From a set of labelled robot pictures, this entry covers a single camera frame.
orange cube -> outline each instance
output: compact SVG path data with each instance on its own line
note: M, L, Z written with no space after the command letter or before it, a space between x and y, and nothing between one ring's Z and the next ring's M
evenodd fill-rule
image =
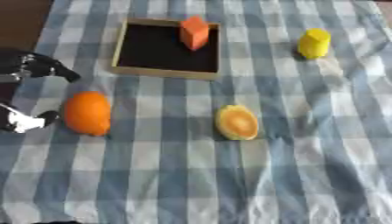
M189 17L180 24L181 41L191 50L196 51L208 41L209 27L201 17Z

halved orange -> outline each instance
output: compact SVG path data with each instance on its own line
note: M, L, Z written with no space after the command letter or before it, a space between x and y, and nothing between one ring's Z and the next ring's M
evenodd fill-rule
M241 105L221 108L217 112L215 123L220 133L231 140L251 140L257 136L257 118Z

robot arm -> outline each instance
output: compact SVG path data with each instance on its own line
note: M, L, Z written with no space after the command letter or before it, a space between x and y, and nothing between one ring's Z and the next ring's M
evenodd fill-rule
M63 77L68 82L81 78L56 59L34 52L0 48L0 83L21 82L26 78L46 76ZM13 107L10 102L11 99L0 101L1 130L25 133L27 130L44 128L60 117L59 113L53 110L38 116L29 116Z

wooden tray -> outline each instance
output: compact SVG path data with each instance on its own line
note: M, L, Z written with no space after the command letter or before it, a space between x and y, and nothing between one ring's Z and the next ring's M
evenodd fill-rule
M208 42L193 52L179 40L179 22L147 18L124 21L112 60L113 72L215 79L220 58L219 24L209 23Z

yellow object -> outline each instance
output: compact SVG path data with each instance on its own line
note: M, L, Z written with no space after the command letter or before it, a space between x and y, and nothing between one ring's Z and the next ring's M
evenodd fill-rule
M244 106L228 105L221 108L215 123L220 133L231 140L251 140L257 136L257 118Z
M298 41L298 52L308 60L326 56L331 34L322 29L307 30L304 36Z

